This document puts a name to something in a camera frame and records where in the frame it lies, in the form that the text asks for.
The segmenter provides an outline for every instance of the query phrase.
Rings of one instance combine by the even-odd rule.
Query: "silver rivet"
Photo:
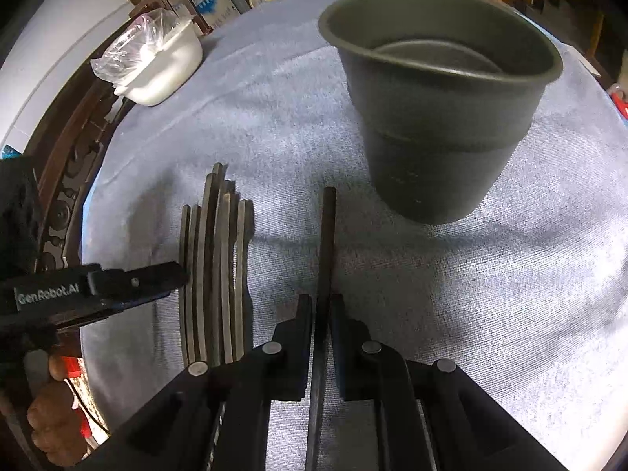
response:
[[[264,354],[279,354],[281,352],[281,344],[278,341],[267,341],[262,346]]]
[[[365,341],[362,344],[362,350],[366,354],[377,354],[379,351],[382,350],[382,344],[378,341]]]
[[[209,370],[207,363],[204,361],[194,361],[189,367],[188,372],[191,376],[198,377],[202,376]]]
[[[436,362],[436,368],[445,374],[451,374],[456,369],[456,363],[447,358],[439,359]]]

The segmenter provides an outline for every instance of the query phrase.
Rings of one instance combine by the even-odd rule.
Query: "finger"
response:
[[[87,443],[83,440],[81,443],[74,444],[71,447],[63,448],[59,451],[48,452],[46,456],[53,464],[68,467],[74,466],[74,464],[80,462],[86,452]]]
[[[54,380],[68,378],[68,369],[65,366],[64,358],[60,355],[54,354],[48,358],[48,370]]]
[[[61,425],[33,433],[33,443],[41,451],[55,452],[71,447],[83,440],[80,419],[72,411],[71,417]]]
[[[74,395],[65,382],[50,382],[28,408],[26,418],[36,431],[55,426],[68,418]]]

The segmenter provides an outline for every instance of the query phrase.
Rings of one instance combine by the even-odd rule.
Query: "clear plastic bag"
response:
[[[115,85],[124,85],[167,42],[167,35],[181,20],[172,10],[156,9],[138,16],[102,54],[91,61],[93,73]]]

